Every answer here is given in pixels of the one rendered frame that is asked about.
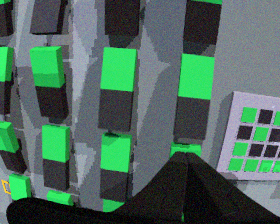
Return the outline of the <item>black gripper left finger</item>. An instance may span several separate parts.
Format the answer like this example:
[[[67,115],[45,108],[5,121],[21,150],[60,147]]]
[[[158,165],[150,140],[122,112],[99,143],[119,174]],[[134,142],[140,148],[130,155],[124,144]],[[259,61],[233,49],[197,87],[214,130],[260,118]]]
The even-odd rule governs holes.
[[[6,208],[9,224],[186,224],[186,153],[176,151],[145,188],[111,212],[22,197]]]

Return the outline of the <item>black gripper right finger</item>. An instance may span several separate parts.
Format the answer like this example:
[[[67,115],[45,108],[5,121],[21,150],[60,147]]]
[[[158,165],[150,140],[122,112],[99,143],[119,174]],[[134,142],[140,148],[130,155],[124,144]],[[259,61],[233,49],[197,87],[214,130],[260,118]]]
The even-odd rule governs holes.
[[[280,217],[252,201],[192,152],[186,152],[186,224],[280,224]]]

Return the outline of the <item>grey switch panel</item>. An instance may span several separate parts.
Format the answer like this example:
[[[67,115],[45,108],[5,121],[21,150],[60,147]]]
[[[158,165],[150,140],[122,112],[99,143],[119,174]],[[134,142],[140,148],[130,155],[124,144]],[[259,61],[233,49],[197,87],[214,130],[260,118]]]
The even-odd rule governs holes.
[[[0,223],[111,212],[176,151],[280,217],[280,0],[0,0]]]

